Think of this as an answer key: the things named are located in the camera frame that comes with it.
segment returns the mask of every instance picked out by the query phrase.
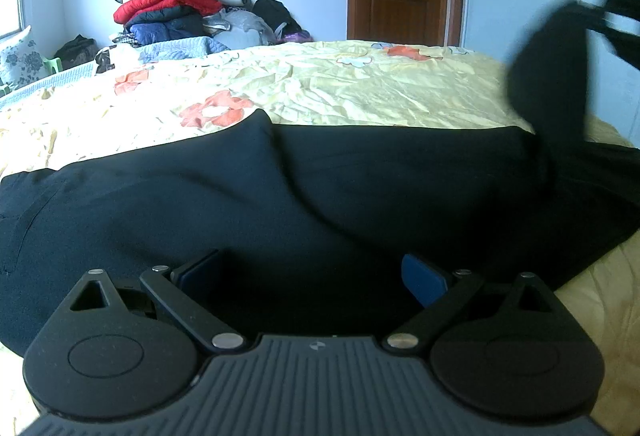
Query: red quilt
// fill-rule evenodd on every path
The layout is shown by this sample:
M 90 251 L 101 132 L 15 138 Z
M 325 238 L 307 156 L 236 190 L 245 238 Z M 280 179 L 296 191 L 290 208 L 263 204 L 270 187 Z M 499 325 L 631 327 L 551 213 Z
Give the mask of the red quilt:
M 124 25 L 131 18 L 142 12 L 168 9 L 178 5 L 188 5 L 196 9 L 203 16 L 210 16 L 222 9 L 222 3 L 218 0 L 131 0 L 120 6 L 113 15 L 116 23 Z

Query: bed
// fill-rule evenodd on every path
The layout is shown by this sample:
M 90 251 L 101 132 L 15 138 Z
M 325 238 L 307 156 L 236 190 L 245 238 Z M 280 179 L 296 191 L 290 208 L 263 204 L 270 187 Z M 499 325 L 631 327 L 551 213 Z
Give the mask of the bed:
M 120 65 L 39 88 L 18 102 L 0 101 L 0 178 L 214 133 L 257 108 L 285 124 L 528 129 L 504 101 L 500 63 L 459 48 L 416 48 L 392 56 L 370 42 L 292 43 Z M 129 73 L 143 76 L 129 84 Z M 242 104 L 220 120 L 228 118 L 229 99 Z M 594 117 L 589 135 L 628 145 Z M 616 436 L 633 435 L 640 428 L 640 232 L 558 296 L 606 360 L 595 419 Z M 0 436 L 18 434 L 37 416 L 20 363 L 0 346 Z

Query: ribbed gray panel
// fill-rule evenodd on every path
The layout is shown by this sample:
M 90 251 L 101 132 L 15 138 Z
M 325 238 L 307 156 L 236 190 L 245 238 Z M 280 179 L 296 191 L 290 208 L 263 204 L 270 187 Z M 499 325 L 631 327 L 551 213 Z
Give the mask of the ribbed gray panel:
M 25 436 L 605 434 L 588 418 L 530 428 L 485 419 L 441 392 L 420 360 L 388 355 L 369 338 L 274 336 L 264 337 L 244 355 L 214 358 L 193 389 L 155 414 L 110 425 L 48 415 L 24 432 Z

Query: floral pillow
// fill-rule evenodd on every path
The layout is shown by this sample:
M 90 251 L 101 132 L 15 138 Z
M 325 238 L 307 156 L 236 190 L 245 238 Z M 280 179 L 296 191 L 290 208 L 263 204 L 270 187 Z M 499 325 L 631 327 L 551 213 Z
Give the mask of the floral pillow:
M 11 91 L 27 86 L 44 77 L 49 70 L 31 38 L 31 27 L 0 43 L 0 80 Z

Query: pile of clothes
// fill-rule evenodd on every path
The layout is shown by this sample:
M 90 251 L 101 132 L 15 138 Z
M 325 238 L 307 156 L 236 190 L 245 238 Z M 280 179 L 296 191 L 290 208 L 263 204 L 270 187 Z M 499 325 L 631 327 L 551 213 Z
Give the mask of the pile of clothes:
M 258 0 L 253 12 L 250 0 L 116 1 L 120 7 L 113 19 L 124 28 L 111 40 L 134 48 L 200 37 L 210 38 L 211 52 L 312 40 L 275 0 Z

